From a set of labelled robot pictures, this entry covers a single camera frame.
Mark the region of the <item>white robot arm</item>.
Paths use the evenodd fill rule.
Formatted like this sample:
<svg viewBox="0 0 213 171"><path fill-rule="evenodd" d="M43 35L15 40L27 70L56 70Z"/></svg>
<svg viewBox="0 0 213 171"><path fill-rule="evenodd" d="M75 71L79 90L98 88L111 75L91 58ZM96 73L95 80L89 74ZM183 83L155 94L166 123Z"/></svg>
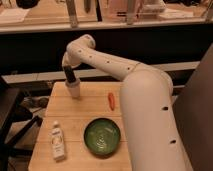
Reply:
<svg viewBox="0 0 213 171"><path fill-rule="evenodd" d="M70 42L62 65L82 63L121 81L120 111L132 171L188 171L188 159L172 108L170 76L139 61L99 52L92 36Z"/></svg>

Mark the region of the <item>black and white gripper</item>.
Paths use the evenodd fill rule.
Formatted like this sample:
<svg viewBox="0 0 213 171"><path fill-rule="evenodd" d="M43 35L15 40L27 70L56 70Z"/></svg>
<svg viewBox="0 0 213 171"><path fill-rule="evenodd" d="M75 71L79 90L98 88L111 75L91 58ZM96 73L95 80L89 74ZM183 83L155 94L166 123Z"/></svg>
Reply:
<svg viewBox="0 0 213 171"><path fill-rule="evenodd" d="M63 70L66 76L66 87L73 98L78 98L80 96L80 80L75 76L70 66L64 66Z"/></svg>

